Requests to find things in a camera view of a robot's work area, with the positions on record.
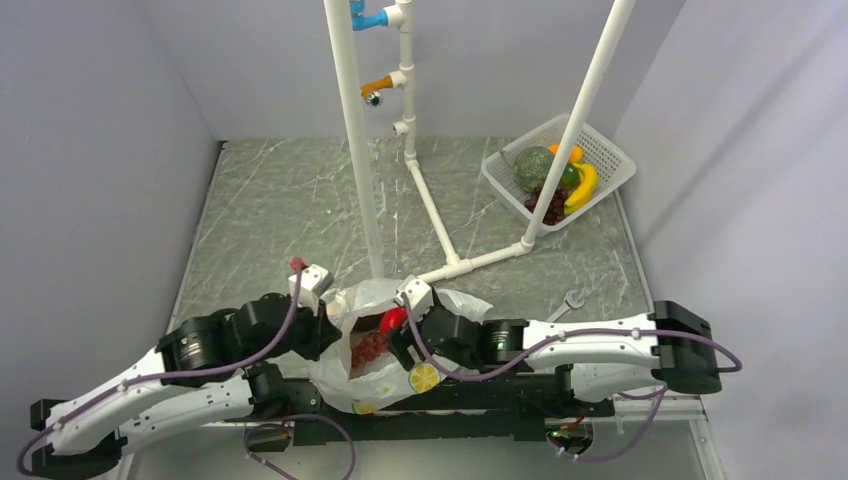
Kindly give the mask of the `white printed plastic bag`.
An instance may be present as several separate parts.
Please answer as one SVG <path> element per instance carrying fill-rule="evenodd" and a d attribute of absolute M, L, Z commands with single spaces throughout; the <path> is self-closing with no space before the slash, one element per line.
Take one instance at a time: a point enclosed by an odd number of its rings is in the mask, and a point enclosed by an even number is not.
<path fill-rule="evenodd" d="M 405 371 L 387 350 L 361 370 L 351 368 L 351 351 L 370 332 L 353 332 L 362 316 L 383 315 L 395 308 L 395 291 L 401 280 L 367 279 L 352 287 L 332 288 L 322 296 L 332 325 L 341 338 L 330 345 L 317 361 L 307 363 L 307 378 L 323 401 L 343 413 L 373 414 L 407 398 L 424 394 L 446 379 L 446 375 L 420 358 Z"/>

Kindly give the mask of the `yellow fake bananas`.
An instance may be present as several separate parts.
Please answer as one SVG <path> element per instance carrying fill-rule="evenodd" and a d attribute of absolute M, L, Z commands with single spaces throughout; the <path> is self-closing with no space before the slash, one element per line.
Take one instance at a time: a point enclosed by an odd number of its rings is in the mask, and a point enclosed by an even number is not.
<path fill-rule="evenodd" d="M 578 172 L 579 184 L 565 200 L 565 215 L 576 213 L 591 200 L 599 179 L 597 171 L 590 164 L 573 163 L 572 166 Z"/>

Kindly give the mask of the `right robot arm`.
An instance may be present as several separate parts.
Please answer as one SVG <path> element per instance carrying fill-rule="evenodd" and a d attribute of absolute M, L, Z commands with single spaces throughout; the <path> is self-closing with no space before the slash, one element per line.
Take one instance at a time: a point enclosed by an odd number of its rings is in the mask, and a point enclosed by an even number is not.
<path fill-rule="evenodd" d="M 550 392 L 564 415 L 649 386 L 690 395 L 718 393 L 725 371 L 710 323 L 673 301 L 657 301 L 648 313 L 582 323 L 475 322 L 435 304 L 416 321 L 391 329 L 387 342 L 406 371 L 425 361 L 462 382 L 563 367 L 568 377 Z"/>

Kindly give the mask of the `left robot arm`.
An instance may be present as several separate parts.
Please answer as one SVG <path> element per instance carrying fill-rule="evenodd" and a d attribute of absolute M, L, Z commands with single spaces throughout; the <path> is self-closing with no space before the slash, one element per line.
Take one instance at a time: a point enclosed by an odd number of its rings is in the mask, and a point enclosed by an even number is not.
<path fill-rule="evenodd" d="M 341 337 L 324 301 L 311 308 L 279 293 L 190 318 L 89 393 L 35 402 L 30 426 L 37 435 L 16 468 L 25 476 L 89 479 L 183 430 L 290 414 L 301 391 L 287 389 L 274 359 L 295 353 L 317 361 Z"/>

